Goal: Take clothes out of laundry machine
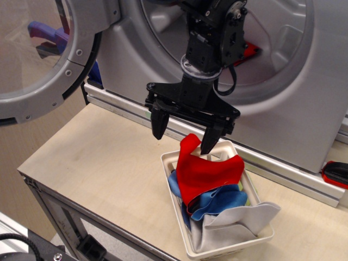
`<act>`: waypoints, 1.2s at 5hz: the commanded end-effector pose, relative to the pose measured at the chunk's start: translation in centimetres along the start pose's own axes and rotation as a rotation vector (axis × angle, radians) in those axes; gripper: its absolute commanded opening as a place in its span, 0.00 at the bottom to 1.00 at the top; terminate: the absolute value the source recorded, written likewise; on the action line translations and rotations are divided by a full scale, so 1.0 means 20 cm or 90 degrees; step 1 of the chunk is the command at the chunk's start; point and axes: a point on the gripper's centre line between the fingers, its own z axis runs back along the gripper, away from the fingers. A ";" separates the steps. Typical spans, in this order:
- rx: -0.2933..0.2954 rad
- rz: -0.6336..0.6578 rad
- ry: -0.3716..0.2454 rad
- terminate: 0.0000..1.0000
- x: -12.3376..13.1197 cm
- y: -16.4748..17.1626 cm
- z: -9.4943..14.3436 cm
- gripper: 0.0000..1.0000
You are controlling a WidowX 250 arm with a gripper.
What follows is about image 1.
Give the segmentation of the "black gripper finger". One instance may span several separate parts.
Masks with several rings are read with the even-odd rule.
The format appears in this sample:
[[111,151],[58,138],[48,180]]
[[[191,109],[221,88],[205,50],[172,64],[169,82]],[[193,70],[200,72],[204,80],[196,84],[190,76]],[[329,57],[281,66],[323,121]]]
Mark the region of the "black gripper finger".
[[152,134],[160,140],[167,128],[170,114],[155,103],[151,109]]
[[201,155],[209,154],[221,136],[219,126],[207,127],[201,142]]

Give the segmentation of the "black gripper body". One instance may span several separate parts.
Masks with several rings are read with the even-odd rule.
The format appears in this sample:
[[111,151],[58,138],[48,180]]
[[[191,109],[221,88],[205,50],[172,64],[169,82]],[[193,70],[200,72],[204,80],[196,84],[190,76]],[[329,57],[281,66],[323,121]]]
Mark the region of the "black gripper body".
[[231,134],[240,112],[215,92],[218,80],[184,75],[179,83],[148,83],[145,107],[157,103],[170,115],[205,127],[219,126],[221,135]]

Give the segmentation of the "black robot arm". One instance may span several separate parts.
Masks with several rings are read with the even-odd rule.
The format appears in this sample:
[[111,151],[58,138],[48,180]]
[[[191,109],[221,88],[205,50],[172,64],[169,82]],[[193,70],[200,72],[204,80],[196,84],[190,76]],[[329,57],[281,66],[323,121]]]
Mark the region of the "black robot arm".
[[148,83],[145,106],[151,112],[152,133],[160,140],[169,117],[174,116],[206,130],[201,154],[233,132],[240,111],[221,99],[237,84],[234,64],[244,58],[247,15],[244,1],[154,1],[177,5],[187,14],[188,45],[181,58],[179,83]]

